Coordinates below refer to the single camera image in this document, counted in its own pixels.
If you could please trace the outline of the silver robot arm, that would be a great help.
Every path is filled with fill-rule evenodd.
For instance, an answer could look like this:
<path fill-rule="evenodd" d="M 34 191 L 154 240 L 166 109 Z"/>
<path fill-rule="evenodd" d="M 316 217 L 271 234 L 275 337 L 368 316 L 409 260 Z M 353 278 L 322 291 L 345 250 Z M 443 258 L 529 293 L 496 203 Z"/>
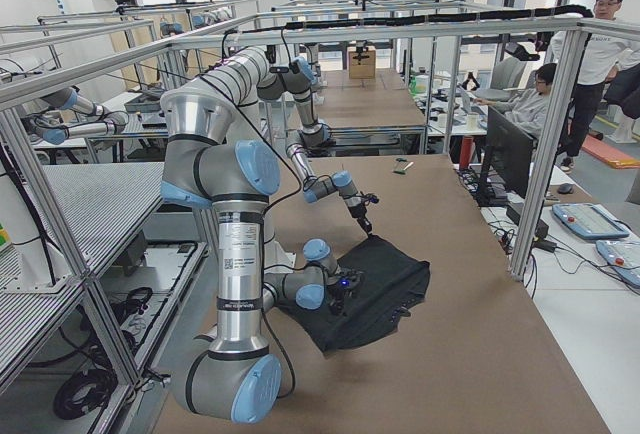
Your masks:
<path fill-rule="evenodd" d="M 345 170 L 332 175 L 319 176 L 312 170 L 308 156 L 316 148 L 330 144 L 329 127 L 314 109 L 313 90 L 316 76 L 307 60 L 297 56 L 286 65 L 266 65 L 266 73 L 254 82 L 257 97 L 264 102 L 278 100 L 289 93 L 296 105 L 300 128 L 286 135 L 286 154 L 291 160 L 301 185 L 301 192 L 309 203 L 317 202 L 334 193 L 343 199 L 351 217 L 367 234 L 372 224 L 367 218 L 367 206 L 377 203 L 373 194 L 357 189 L 351 174 Z"/>
<path fill-rule="evenodd" d="M 266 273 L 265 214 L 280 186 L 276 154 L 262 140 L 227 140 L 235 104 L 221 96 L 180 88 L 162 96 L 161 108 L 170 134 L 161 195 L 213 210 L 218 225 L 217 323 L 188 352 L 173 396 L 196 414 L 257 423 L 271 411 L 282 378 L 261 333 L 263 313 L 285 299 L 320 308 L 344 271 L 326 242 L 313 239 L 301 271 Z"/>

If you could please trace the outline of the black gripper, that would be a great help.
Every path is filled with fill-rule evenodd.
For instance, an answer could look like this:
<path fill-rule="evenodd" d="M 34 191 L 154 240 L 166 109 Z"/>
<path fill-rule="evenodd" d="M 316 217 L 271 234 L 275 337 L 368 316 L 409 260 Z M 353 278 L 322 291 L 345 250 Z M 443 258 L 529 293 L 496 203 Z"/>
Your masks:
<path fill-rule="evenodd" d="M 372 224 L 366 218 L 367 200 L 361 197 L 350 197 L 345 199 L 345 204 L 351 214 L 351 217 L 357 219 L 357 223 L 363 231 L 370 235 L 372 233 Z"/>
<path fill-rule="evenodd" d="M 334 316 L 342 315 L 344 310 L 344 299 L 351 292 L 351 284 L 332 284 L 327 287 L 327 290 L 330 296 L 328 306 L 331 314 Z"/>

